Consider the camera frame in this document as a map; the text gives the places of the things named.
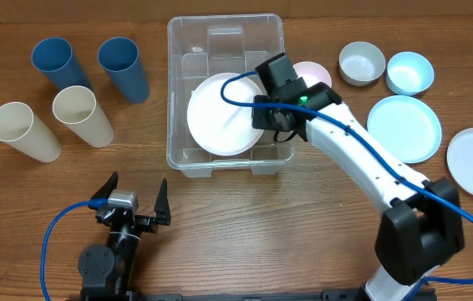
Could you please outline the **cream cup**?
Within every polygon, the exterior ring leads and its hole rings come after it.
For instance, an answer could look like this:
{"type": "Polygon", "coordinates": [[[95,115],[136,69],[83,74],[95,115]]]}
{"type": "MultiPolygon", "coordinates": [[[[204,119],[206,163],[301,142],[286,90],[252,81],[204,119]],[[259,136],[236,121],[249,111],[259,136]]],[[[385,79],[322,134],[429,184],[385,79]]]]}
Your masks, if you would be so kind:
{"type": "Polygon", "coordinates": [[[56,135],[23,102],[0,106],[0,141],[43,163],[62,153],[56,135]]]}
{"type": "Polygon", "coordinates": [[[52,103],[54,117],[79,138],[95,148],[109,145],[114,130],[91,89],[69,86],[56,94],[52,103]]]}

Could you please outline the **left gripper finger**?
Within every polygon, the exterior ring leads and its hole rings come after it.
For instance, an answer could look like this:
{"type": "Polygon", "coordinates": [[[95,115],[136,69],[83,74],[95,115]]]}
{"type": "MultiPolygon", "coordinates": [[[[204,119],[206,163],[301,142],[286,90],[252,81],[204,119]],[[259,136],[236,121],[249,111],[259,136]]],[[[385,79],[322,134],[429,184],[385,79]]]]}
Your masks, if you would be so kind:
{"type": "Polygon", "coordinates": [[[159,225],[169,226],[171,222],[170,205],[168,201],[168,183],[164,178],[161,182],[160,189],[156,198],[155,220],[159,225]]]}
{"type": "Polygon", "coordinates": [[[117,188],[119,180],[118,172],[115,171],[110,178],[93,194],[90,199],[107,199],[112,191],[117,188]]]}

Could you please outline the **pink bowl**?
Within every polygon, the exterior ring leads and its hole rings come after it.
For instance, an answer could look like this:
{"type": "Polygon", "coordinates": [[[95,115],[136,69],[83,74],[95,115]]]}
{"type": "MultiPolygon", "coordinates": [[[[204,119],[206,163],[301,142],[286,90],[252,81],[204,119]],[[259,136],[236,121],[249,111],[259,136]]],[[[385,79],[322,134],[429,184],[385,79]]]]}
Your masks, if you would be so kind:
{"type": "Polygon", "coordinates": [[[325,83],[328,87],[333,87],[330,73],[321,65],[312,61],[302,61],[293,65],[298,77],[304,79],[307,87],[311,87],[318,82],[325,83]]]}

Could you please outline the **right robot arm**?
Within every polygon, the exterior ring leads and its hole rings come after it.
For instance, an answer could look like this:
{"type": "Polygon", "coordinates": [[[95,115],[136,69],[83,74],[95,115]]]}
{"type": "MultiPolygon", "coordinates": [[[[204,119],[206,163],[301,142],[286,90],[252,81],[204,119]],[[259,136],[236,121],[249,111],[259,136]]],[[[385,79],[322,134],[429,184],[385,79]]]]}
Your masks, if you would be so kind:
{"type": "Polygon", "coordinates": [[[430,274],[465,246],[457,188],[430,181],[395,159],[354,118],[327,84],[303,79],[262,79],[252,123],[259,129],[294,131],[332,158],[374,204],[380,224],[374,250],[376,274],[360,300],[411,300],[430,274]]]}

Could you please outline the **light blue plate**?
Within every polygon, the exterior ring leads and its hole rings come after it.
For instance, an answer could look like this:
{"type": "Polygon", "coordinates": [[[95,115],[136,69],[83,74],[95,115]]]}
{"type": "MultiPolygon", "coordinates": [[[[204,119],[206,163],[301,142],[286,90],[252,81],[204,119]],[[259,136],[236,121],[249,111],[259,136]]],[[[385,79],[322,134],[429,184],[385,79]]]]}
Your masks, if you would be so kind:
{"type": "Polygon", "coordinates": [[[408,164],[428,160],[442,141],[436,113],[423,101],[404,95],[380,100],[369,112],[367,131],[391,155],[408,164]]]}

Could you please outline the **pink plate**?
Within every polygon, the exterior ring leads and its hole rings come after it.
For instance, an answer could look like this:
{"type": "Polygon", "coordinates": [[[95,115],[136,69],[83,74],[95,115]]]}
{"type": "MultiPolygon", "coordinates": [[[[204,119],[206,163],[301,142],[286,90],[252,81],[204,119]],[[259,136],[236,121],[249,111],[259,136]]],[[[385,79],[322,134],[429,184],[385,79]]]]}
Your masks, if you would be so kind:
{"type": "Polygon", "coordinates": [[[223,84],[236,73],[220,73],[204,80],[191,94],[187,124],[194,141],[218,156],[234,156],[247,151],[263,131],[252,127],[252,109],[228,104],[224,98],[251,103],[262,91],[249,78],[223,84]]]}

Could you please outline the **grey bowl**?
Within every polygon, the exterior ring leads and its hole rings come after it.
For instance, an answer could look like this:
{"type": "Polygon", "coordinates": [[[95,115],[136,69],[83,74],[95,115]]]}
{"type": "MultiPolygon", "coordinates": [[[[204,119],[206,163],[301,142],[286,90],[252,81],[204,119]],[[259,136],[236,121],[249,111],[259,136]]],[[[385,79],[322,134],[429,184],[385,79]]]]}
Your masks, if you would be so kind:
{"type": "Polygon", "coordinates": [[[382,51],[364,41],[347,44],[341,50],[338,62],[341,77],[354,86],[371,84],[383,74],[386,67],[382,51]]]}

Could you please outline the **light blue bowl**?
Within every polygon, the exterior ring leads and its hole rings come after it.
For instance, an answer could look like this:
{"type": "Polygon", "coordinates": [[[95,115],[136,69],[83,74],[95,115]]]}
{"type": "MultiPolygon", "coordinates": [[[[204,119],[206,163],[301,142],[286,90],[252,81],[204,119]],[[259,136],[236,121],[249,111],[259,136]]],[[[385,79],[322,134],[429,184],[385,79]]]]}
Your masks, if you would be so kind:
{"type": "Polygon", "coordinates": [[[386,84],[395,94],[413,96],[426,91],[434,82],[435,71],[423,55],[405,51],[395,54],[386,68],[386,84]]]}

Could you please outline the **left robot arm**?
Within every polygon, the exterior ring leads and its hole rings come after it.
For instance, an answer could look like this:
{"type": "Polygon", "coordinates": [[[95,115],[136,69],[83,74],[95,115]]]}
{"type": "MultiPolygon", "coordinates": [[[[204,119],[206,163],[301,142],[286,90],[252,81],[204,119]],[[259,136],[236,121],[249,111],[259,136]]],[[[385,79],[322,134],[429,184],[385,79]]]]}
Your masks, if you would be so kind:
{"type": "Polygon", "coordinates": [[[144,232],[156,233],[160,226],[170,225],[166,179],[161,182],[153,217],[137,212],[136,193],[119,190],[118,180],[119,175],[113,173],[91,196],[92,201],[101,201],[89,208],[95,211],[96,221],[109,228],[109,235],[106,243],[91,245],[79,256],[78,270],[83,279],[82,300],[142,300],[142,293],[130,287],[141,235],[144,232]]]}

